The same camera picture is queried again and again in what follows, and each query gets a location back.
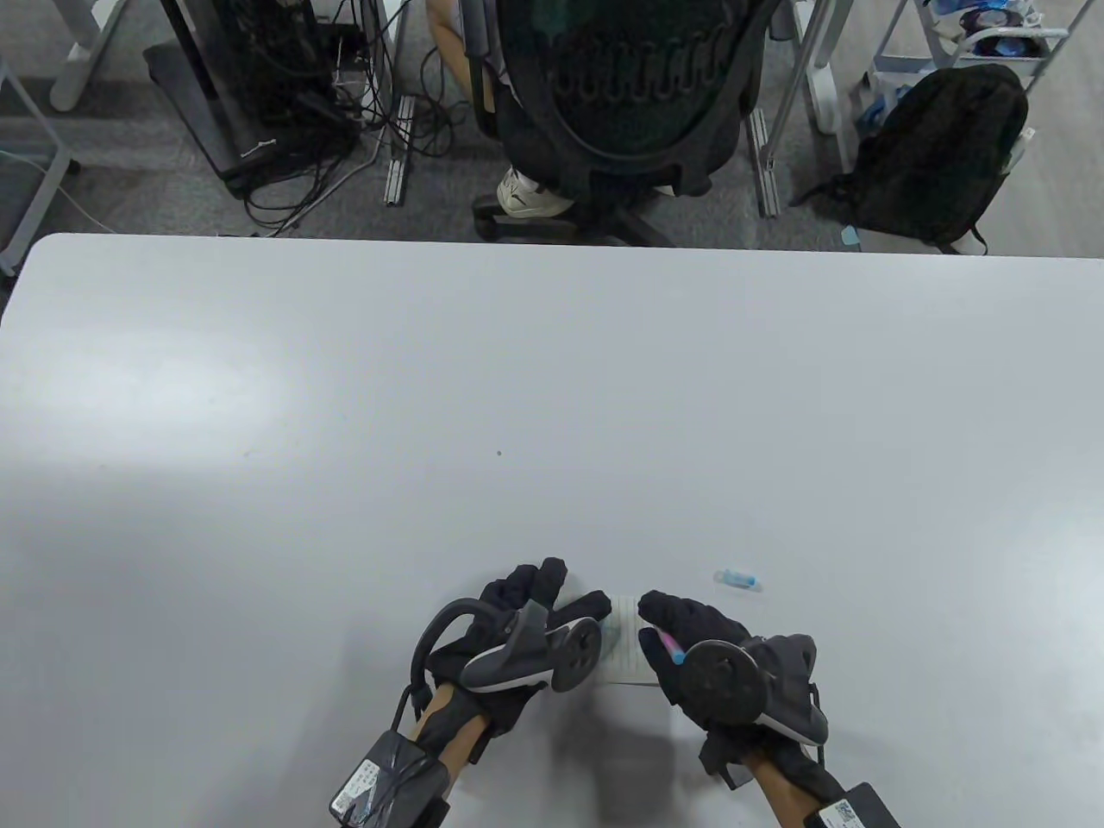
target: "white cart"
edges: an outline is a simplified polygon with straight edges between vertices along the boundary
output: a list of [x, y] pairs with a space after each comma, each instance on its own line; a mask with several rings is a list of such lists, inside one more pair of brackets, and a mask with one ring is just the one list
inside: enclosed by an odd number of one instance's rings
[[95, 0], [89, 6], [86, 0], [54, 0], [74, 41], [50, 91], [50, 104], [57, 112], [70, 112], [81, 99], [126, 2]]
[[[920, 15], [921, 25], [924, 29], [924, 40], [927, 43], [928, 54], [923, 56], [891, 55], [885, 53], [890, 39], [901, 21], [905, 7], [912, 3]], [[980, 63], [999, 63], [1008, 66], [1025, 81], [1028, 92], [1036, 82], [1043, 76], [1050, 64], [1062, 47], [1073, 36], [1078, 25], [1084, 19], [1085, 12], [1093, 4], [1094, 0], [1085, 0], [1085, 3], [1078, 10], [1076, 15], [1069, 29], [1065, 28], [1042, 28], [1042, 26], [995, 26], [983, 29], [966, 35], [957, 25], [957, 20], [965, 14], [968, 9], [959, 9], [946, 15], [940, 15], [933, 8], [933, 3], [924, 0], [899, 0], [893, 19], [882, 42], [878, 45], [878, 52], [870, 64], [868, 81], [871, 85], [878, 85], [881, 76], [892, 76], [891, 83], [915, 83], [921, 75], [937, 68], [948, 68], [952, 66], [970, 66]], [[983, 40], [989, 38], [1023, 38], [1032, 40], [1039, 45], [1039, 55], [1031, 57], [1005, 57], [1000, 55], [980, 55], [975, 53], [975, 46]]]

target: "gloved hand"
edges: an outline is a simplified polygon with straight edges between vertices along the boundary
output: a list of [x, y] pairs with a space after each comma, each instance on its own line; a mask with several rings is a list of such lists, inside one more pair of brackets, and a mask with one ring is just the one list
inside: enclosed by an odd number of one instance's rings
[[[772, 651], [778, 641], [753, 638], [747, 628], [719, 609], [689, 598], [678, 598], [661, 592], [649, 592], [637, 606], [640, 617], [669, 634], [683, 650], [699, 641], [721, 640], [743, 647], [761, 666], [786, 682], [795, 696], [809, 696], [810, 675], [816, 661], [816, 646], [808, 636], [790, 636], [783, 646], [799, 648], [802, 658], [787, 659], [788, 673], [778, 676], [782, 667]], [[778, 767], [790, 783], [822, 803], [831, 803], [843, 795], [843, 788], [825, 768], [810, 758], [802, 745], [774, 730], [758, 724], [721, 724], [711, 720], [700, 707], [686, 697], [680, 683], [680, 670], [664, 648], [658, 633], [651, 627], [639, 633], [640, 649], [648, 665], [656, 672], [659, 687], [672, 705], [678, 705], [694, 724], [707, 732], [702, 763], [710, 773], [710, 763], [742, 763], [753, 753], [761, 753]]]
[[455, 684], [457, 691], [464, 692], [490, 720], [491, 736], [508, 733], [517, 724], [526, 703], [546, 687], [546, 682], [492, 693], [471, 693], [460, 689], [460, 671], [475, 656], [506, 643], [508, 637], [505, 629], [506, 620], [512, 617], [516, 611], [521, 609], [530, 598], [550, 611], [548, 629], [555, 629], [576, 618], [591, 617], [601, 622], [609, 615], [612, 609], [609, 598], [601, 591], [588, 593], [559, 609], [552, 609], [566, 576], [567, 566], [563, 561], [559, 558], [546, 558], [540, 569], [532, 564], [522, 564], [507, 577], [492, 581], [484, 588], [479, 599], [502, 609], [502, 623], [488, 624], [481, 619], [474, 620], [461, 638], [434, 650], [426, 659], [426, 668], [438, 687], [443, 682]]

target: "floor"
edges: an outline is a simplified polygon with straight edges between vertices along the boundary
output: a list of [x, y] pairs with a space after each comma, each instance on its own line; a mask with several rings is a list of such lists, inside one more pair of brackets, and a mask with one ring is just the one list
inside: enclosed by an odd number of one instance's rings
[[[1047, 24], [1068, 23], [1076, 0], [1044, 0]], [[837, 84], [849, 89], [866, 71], [892, 13], [887, 0], [856, 0], [834, 59]], [[403, 77], [429, 47], [421, 3], [411, 6], [404, 39]], [[919, 41], [917, 21], [907, 17], [898, 45]], [[113, 43], [75, 113], [56, 124], [85, 163], [70, 182], [72, 194], [100, 221], [121, 232], [247, 235], [255, 232], [219, 184], [187, 132], [149, 84], [141, 50], [171, 32], [158, 0], [129, 0]], [[1104, 11], [1094, 8], [1078, 39], [1064, 51], [1031, 97], [1029, 124], [1039, 132], [980, 226], [991, 252], [1007, 255], [1104, 257], [1100, 212], [1104, 206]], [[45, 104], [50, 79], [68, 49], [64, 26], [45, 0], [6, 0], [0, 10], [0, 52]], [[789, 67], [789, 44], [768, 42], [763, 103], [773, 112]], [[0, 95], [0, 135], [24, 137], [10, 96]], [[834, 141], [816, 135], [798, 108], [779, 153], [784, 199], [836, 171]], [[384, 164], [361, 173], [297, 233], [319, 237], [475, 241], [470, 199], [493, 189], [503, 160], [498, 148], [467, 125], [445, 159], [420, 159], [413, 167], [405, 205], [381, 203]], [[778, 219], [758, 215], [752, 169], [743, 150], [721, 170], [701, 199], [660, 200], [654, 220], [679, 244], [716, 247], [841, 250], [839, 224], [809, 208]], [[294, 194], [285, 185], [272, 198]], [[46, 221], [47, 231], [94, 231], [64, 200]], [[901, 240], [863, 240], [864, 248], [902, 250]]]
[[[412, 2], [405, 23], [401, 77], [417, 84], [417, 67], [432, 46], [424, 8]], [[45, 106], [50, 81], [67, 51], [64, 28], [46, 0], [4, 0], [0, 11], [0, 52]], [[171, 39], [159, 0], [129, 0], [119, 26], [78, 108], [55, 116], [62, 136], [84, 163], [67, 189], [99, 221], [127, 233], [248, 235], [256, 227], [217, 182], [183, 126], [148, 81], [141, 51]], [[790, 43], [769, 43], [762, 100], [771, 107], [793, 65]], [[449, 94], [456, 97], [455, 88]], [[22, 139], [32, 131], [18, 117], [11, 96], [0, 97], [0, 135]], [[368, 149], [352, 159], [363, 160]], [[815, 134], [807, 118], [795, 117], [782, 147], [784, 198], [808, 189], [839, 169], [835, 142]], [[405, 203], [382, 204], [385, 163], [360, 173], [295, 233], [316, 237], [477, 241], [469, 205], [492, 192], [506, 167], [500, 149], [471, 124], [458, 130], [444, 159], [417, 159]], [[845, 250], [837, 221], [813, 209], [787, 211], [777, 220], [760, 216], [754, 177], [745, 146], [713, 177], [699, 199], [659, 199], [651, 220], [677, 244], [702, 247]], [[274, 188], [261, 198], [295, 200], [301, 184]], [[55, 201], [46, 231], [94, 231], [64, 200]]]

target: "white sneaker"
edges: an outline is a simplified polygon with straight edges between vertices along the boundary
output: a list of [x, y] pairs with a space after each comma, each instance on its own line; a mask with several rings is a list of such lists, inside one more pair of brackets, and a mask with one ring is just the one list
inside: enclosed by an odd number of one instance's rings
[[551, 219], [575, 202], [556, 195], [511, 167], [498, 184], [498, 203], [513, 219]]

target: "wrist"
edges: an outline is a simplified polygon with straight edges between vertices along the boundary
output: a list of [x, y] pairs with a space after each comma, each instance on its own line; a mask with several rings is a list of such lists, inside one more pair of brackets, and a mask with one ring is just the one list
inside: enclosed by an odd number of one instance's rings
[[470, 693], [442, 684], [411, 731], [411, 741], [448, 768], [452, 782], [475, 764], [490, 737], [490, 719]]

